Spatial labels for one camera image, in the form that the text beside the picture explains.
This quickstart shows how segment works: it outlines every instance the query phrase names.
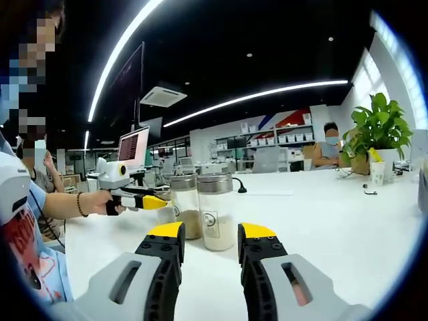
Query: hand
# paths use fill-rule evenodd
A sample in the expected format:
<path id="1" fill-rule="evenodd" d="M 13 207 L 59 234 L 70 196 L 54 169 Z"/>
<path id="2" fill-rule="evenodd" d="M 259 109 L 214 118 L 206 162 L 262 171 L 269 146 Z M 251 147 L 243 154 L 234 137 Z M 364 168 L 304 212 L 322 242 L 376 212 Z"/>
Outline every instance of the hand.
<path id="1" fill-rule="evenodd" d="M 82 211 L 84 214 L 107 214 L 106 203 L 112 201 L 112 195 L 109 191 L 101 190 L 93 193 L 84 193 L 80 195 L 80 204 L 82 206 Z M 116 212 L 121 214 L 126 207 L 122 205 L 115 206 L 114 209 Z"/>
<path id="2" fill-rule="evenodd" d="M 54 161 L 52 160 L 51 153 L 47 150 L 45 158 L 43 159 L 43 165 L 45 165 L 48 169 L 52 169 L 54 167 Z"/>

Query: air conditioner unit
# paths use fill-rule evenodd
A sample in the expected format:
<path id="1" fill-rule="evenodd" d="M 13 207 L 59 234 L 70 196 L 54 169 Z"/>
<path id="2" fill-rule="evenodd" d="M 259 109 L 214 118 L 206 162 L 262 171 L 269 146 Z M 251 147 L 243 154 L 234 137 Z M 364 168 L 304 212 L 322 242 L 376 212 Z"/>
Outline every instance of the air conditioner unit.
<path id="1" fill-rule="evenodd" d="M 168 108 L 186 97 L 181 92 L 156 86 L 143 97 L 140 104 Z"/>

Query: ceiling light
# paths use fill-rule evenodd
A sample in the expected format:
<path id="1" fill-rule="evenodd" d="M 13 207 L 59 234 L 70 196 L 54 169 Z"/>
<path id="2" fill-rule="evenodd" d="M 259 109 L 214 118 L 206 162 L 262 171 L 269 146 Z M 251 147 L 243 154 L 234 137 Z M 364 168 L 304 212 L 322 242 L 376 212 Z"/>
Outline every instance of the ceiling light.
<path id="1" fill-rule="evenodd" d="M 296 90 L 296 89 L 303 89 L 303 88 L 312 88 L 312 87 L 320 87 L 320 86 L 333 86 L 333 85 L 343 85 L 343 84 L 347 84 L 348 80 L 334 80 L 334 81 L 329 81 L 329 82 L 310 82 L 309 84 L 300 84 L 300 85 L 295 85 L 295 86 L 287 86 L 287 87 L 283 87 L 283 88 L 277 88 L 277 89 L 273 89 L 273 90 L 267 90 L 265 92 L 258 92 L 257 94 L 252 94 L 252 95 L 248 95 L 248 96 L 244 96 L 244 97 L 240 97 L 234 100 L 230 100 L 228 102 L 223 102 L 221 104 L 200 110 L 198 112 L 194 112 L 193 114 L 184 116 L 182 118 L 179 118 L 177 120 L 174 120 L 172 122 L 169 122 L 168 124 L 163 125 L 164 127 L 168 127 L 171 126 L 173 124 L 176 124 L 178 122 L 182 122 L 183 120 L 198 116 L 200 114 L 203 114 L 204 112 L 210 112 L 214 109 L 218 109 L 221 107 L 225 107 L 228 105 L 232 105 L 232 104 L 236 104 L 237 102 L 242 102 L 244 100 L 249 100 L 249 99 L 254 99 L 257 97 L 262 97 L 262 96 L 267 96 L 270 94 L 276 94 L 278 92 L 287 92 L 290 90 Z"/>
<path id="2" fill-rule="evenodd" d="M 85 147 L 84 147 L 84 150 L 88 149 L 88 139 L 89 139 L 89 130 L 87 130 L 86 133 L 85 133 Z"/>
<path id="3" fill-rule="evenodd" d="M 101 91 L 106 83 L 108 74 L 110 73 L 114 62 L 118 58 L 120 52 L 122 51 L 125 44 L 128 42 L 131 35 L 135 32 L 135 30 L 140 26 L 140 24 L 147 18 L 147 16 L 156 9 L 158 5 L 160 5 L 163 2 L 163 0 L 150 0 L 140 11 L 140 13 L 132 20 L 130 25 L 126 28 L 125 32 L 122 34 L 122 37 L 120 37 L 118 43 L 116 44 L 116 47 L 114 47 L 112 54 L 110 55 L 110 58 L 108 58 L 106 67 L 104 67 L 104 70 L 101 74 L 100 81 L 98 82 L 98 85 L 95 90 L 94 99 L 92 100 L 91 109 L 89 111 L 89 117 L 88 122 L 91 122 L 94 113 L 95 108 L 97 106 L 98 100 L 101 96 Z"/>

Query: potted plant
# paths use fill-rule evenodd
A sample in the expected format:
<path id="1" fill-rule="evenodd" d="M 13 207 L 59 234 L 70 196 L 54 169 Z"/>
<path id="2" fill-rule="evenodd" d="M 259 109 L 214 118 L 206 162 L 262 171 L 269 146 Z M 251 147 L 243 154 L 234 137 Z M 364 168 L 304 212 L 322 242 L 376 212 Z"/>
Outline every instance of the potted plant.
<path id="1" fill-rule="evenodd" d="M 370 98 L 372 110 L 359 106 L 351 114 L 356 126 L 343 135 L 346 142 L 343 157 L 349 161 L 350 158 L 364 155 L 367 159 L 368 150 L 373 147 L 385 161 L 384 176 L 388 181 L 393 177 L 393 162 L 404 159 L 401 147 L 410 146 L 409 137 L 413 133 L 402 118 L 404 110 L 397 101 L 387 103 L 381 92 L 370 95 Z"/>

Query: bracelet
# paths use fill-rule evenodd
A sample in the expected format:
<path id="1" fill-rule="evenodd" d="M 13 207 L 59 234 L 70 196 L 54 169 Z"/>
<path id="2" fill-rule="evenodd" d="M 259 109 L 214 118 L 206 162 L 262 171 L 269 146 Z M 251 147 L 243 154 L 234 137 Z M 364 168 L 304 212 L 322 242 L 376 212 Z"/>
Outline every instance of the bracelet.
<path id="1" fill-rule="evenodd" d="M 88 215 L 83 214 L 82 208 L 80 207 L 80 194 L 82 194 L 82 192 L 78 193 L 78 208 L 79 208 L 79 213 L 83 217 L 88 217 Z"/>

